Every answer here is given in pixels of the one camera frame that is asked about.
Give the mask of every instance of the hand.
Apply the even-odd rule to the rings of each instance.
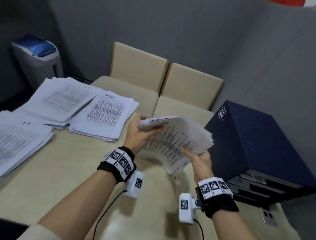
[[[197,186],[200,181],[214,177],[211,156],[208,151],[205,151],[199,156],[184,148],[181,149],[181,152],[184,156],[190,158],[191,160],[194,172],[194,181]]]
[[[139,121],[150,118],[137,114],[127,127],[127,133],[123,146],[132,150],[134,156],[145,146],[151,137],[155,137],[164,130],[164,126],[156,126],[151,130],[144,131],[138,127]]]

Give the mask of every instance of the electrical outlet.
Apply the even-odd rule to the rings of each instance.
[[[274,219],[274,216],[272,215],[272,213],[269,210],[263,209],[262,207],[260,208],[260,212],[263,218],[263,221],[266,224],[270,224],[274,227],[277,227],[277,222]]]

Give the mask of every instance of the left hand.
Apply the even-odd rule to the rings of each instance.
[[[136,156],[139,151],[145,146],[151,137],[156,136],[164,130],[164,126],[156,126],[151,130],[144,131],[138,127],[140,120],[150,118],[137,114],[127,127],[127,133],[123,146],[128,147]]]

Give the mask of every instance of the forearm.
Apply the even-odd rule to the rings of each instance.
[[[219,240],[259,240],[238,212],[219,210],[212,220]]]
[[[84,239],[115,185],[112,173],[98,170],[53,207],[38,224],[63,240]]]

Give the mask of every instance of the red object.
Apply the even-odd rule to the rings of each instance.
[[[305,0],[268,0],[268,1],[275,2],[282,5],[296,6],[296,7],[303,7],[305,4]]]

